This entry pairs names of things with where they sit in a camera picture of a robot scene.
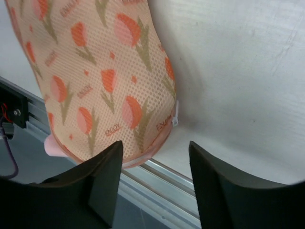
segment mesh laundry bag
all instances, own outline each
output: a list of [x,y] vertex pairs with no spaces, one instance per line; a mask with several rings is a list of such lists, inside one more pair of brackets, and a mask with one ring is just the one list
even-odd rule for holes
[[147,0],[6,2],[64,153],[82,162],[122,140],[123,167],[150,159],[176,90]]

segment tulip print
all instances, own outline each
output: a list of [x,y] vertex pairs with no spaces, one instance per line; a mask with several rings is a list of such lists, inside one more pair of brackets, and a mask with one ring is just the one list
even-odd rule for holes
[[42,78],[41,72],[40,72],[40,70],[38,68],[38,65],[36,63],[36,58],[35,58],[35,54],[34,54],[34,51],[33,51],[32,43],[31,42],[26,42],[25,49],[27,51],[29,59],[32,61],[32,67],[33,67],[34,71],[40,76],[40,78]]
[[89,51],[88,47],[86,46],[87,43],[87,32],[84,23],[78,22],[71,27],[71,34],[75,44],[79,47],[82,47],[85,52],[81,51],[80,49],[76,48],[76,53],[81,57],[84,58],[94,65],[96,65],[95,58],[92,56],[91,52]]
[[152,66],[149,57],[149,27],[144,26],[141,19],[138,22],[120,13],[117,15],[114,32],[117,38],[125,45],[136,48],[140,58],[144,62],[148,71],[152,71]]
[[107,27],[106,22],[106,7],[109,0],[95,0],[95,7],[97,10],[97,13],[105,27]]
[[20,9],[20,15],[22,16],[23,14],[23,6],[24,6],[24,0],[19,1],[19,9]]
[[91,155],[93,155],[95,137],[97,133],[97,127],[99,125],[99,118],[95,118],[94,108],[90,114],[90,112],[85,107],[80,107],[77,113],[77,124],[80,130],[88,136],[89,150]]
[[132,96],[127,96],[122,106],[122,118],[125,124],[133,130],[134,138],[140,151],[144,152],[144,137],[147,125],[153,115],[153,111],[147,110],[148,99],[141,107]]
[[61,106],[62,125],[65,124],[68,109],[71,104],[73,93],[70,92],[70,84],[64,84],[61,78],[54,75],[51,80],[51,93]]
[[53,113],[48,112],[48,118],[49,118],[50,128],[53,131],[54,130],[54,115],[53,115]]
[[110,99],[109,99],[107,94],[102,90],[102,99],[114,114],[114,100],[112,93],[117,83],[116,72],[114,69],[107,69],[107,70],[102,70],[101,75],[102,75],[102,84],[104,86],[104,89],[110,95]]
[[162,80],[163,85],[168,90],[168,92],[172,95],[173,99],[176,100],[176,84],[175,84],[175,76],[173,73],[173,67],[170,60],[165,58],[165,68],[167,72],[167,76],[165,76]]
[[58,44],[55,30],[52,26],[51,11],[54,0],[33,0],[33,8],[36,17],[42,22],[45,30]]

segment black bracket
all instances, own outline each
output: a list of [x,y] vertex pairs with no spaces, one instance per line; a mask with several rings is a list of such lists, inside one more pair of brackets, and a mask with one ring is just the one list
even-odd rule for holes
[[120,141],[41,184],[0,178],[1,228],[112,228],[122,158]]
[[8,119],[19,127],[26,128],[26,121],[29,119],[27,97],[0,83],[0,103],[7,105]]

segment orange tulip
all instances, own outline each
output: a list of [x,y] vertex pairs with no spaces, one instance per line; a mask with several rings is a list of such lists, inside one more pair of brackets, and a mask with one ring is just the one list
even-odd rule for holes
[[41,21],[48,12],[48,0],[33,0],[34,13]]
[[27,50],[27,53],[30,57],[30,60],[33,62],[33,63],[36,63],[36,59],[35,59],[35,56],[34,56],[34,52],[33,52],[33,49],[32,49],[32,44],[31,42],[27,42],[25,44],[25,48]]
[[50,128],[51,130],[54,129],[54,115],[50,112],[48,112],[48,118],[49,118],[49,123],[50,123]]
[[113,92],[117,82],[115,70],[114,69],[102,70],[101,75],[102,75],[102,83],[104,85],[105,90],[110,93]]
[[166,67],[168,76],[174,81],[175,75],[173,73],[173,67],[172,67],[170,60],[167,57],[165,58],[165,67]]
[[71,27],[72,38],[77,46],[85,46],[87,40],[86,27],[82,22],[78,22]]
[[122,107],[122,117],[130,129],[139,125],[142,119],[142,108],[135,98],[126,97]]
[[84,107],[80,107],[78,110],[77,124],[81,131],[86,135],[92,129],[92,116],[90,112]]
[[67,89],[63,81],[58,76],[53,76],[51,81],[51,92],[55,99],[61,103],[67,97]]
[[117,15],[114,32],[123,44],[130,46],[135,46],[141,37],[139,24],[123,13]]

